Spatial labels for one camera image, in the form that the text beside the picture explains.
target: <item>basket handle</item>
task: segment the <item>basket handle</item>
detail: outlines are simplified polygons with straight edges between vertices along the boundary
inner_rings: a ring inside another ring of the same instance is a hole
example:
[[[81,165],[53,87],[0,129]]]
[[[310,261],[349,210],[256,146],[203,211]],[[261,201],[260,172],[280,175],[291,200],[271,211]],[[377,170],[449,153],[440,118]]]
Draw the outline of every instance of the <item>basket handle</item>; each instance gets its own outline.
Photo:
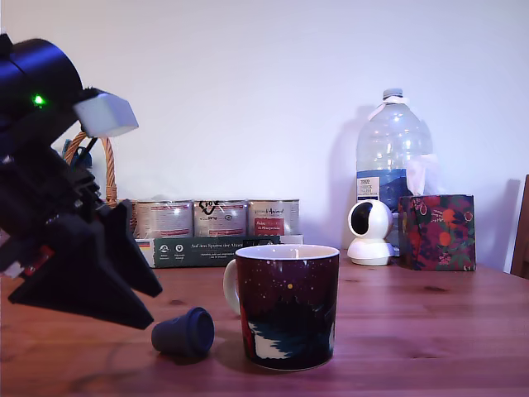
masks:
[[[64,160],[70,164],[74,158],[74,154],[79,148],[79,145],[86,138],[86,132],[80,132],[72,140],[68,146],[68,150],[64,154]],[[105,156],[107,158],[107,204],[109,207],[114,208],[117,205],[117,186],[116,186],[116,175],[114,171],[114,152],[110,139],[100,138],[102,147],[105,149]]]

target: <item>floral tissue box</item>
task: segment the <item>floral tissue box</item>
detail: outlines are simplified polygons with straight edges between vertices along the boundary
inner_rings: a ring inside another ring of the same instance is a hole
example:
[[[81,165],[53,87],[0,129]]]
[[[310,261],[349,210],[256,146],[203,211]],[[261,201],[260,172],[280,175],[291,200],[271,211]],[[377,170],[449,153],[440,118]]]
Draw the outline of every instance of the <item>floral tissue box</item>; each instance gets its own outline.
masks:
[[[474,196],[401,197],[401,261],[414,270],[475,270]]]

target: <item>dark red mug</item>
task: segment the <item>dark red mug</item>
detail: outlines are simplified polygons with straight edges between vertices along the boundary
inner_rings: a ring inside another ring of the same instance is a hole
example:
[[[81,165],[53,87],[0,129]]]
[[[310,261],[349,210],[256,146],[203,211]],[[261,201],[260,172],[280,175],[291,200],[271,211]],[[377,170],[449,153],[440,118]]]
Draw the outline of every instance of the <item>dark red mug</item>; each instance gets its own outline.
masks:
[[[248,246],[224,272],[224,295],[241,315],[246,356],[276,370],[332,358],[340,252],[329,246]]]

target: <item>table surface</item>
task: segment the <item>table surface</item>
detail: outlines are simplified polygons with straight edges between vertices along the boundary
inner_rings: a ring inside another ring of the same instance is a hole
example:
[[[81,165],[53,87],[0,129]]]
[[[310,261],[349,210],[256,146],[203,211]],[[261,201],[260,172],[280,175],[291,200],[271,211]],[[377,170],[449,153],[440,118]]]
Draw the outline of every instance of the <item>table surface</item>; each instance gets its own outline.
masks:
[[[244,357],[222,268],[164,269],[142,296],[155,321],[202,306],[216,326],[202,361],[161,356],[145,331],[8,303],[2,280],[2,397],[19,395],[528,396],[529,280],[479,267],[425,272],[351,264],[342,252],[335,355],[271,371]]]

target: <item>large water bottle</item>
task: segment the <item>large water bottle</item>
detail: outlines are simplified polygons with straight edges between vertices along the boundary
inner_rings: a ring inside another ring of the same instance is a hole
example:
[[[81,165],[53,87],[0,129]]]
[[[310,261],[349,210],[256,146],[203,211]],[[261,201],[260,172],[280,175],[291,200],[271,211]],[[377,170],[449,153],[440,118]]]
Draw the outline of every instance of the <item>large water bottle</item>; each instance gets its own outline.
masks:
[[[400,88],[384,91],[383,104],[367,122],[356,146],[357,200],[378,199],[393,213],[388,242],[398,255],[398,199],[411,195],[406,163],[415,155],[433,152],[431,136],[407,106]]]

